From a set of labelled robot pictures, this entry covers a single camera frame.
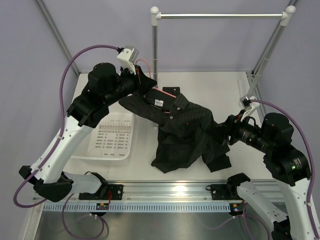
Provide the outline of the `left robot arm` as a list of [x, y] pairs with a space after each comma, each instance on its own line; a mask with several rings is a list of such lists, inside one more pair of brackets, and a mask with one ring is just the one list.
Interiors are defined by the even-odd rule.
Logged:
[[70, 194], [87, 194], [100, 200], [108, 193], [108, 182], [100, 174], [71, 174], [63, 169], [80, 143], [109, 114], [109, 107], [131, 94], [145, 95], [157, 82], [141, 67], [122, 68], [117, 73], [111, 63], [99, 63], [87, 75], [87, 83], [63, 117], [52, 146], [33, 165], [24, 165], [19, 174], [46, 200], [59, 202]]

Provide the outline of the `black pinstriped shirt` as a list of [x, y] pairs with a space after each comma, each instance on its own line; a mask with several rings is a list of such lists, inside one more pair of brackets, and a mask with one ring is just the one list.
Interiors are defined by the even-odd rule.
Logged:
[[189, 101], [182, 93], [152, 88], [144, 96], [129, 95], [118, 102], [131, 113], [158, 126], [155, 158], [151, 166], [168, 173], [189, 168], [201, 158], [210, 172], [232, 166], [229, 147], [220, 145], [209, 131], [217, 125], [212, 111]]

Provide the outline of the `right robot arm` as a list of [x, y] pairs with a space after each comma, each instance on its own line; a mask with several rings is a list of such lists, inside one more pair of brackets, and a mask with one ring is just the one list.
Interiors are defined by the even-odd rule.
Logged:
[[307, 210], [311, 170], [306, 156], [291, 144], [294, 127], [280, 113], [268, 113], [261, 126], [250, 124], [250, 119], [241, 111], [206, 132], [222, 146], [241, 141], [262, 152], [263, 163], [280, 188], [287, 213], [264, 197], [244, 173], [227, 179], [228, 196], [249, 204], [266, 223], [272, 239], [314, 240]]

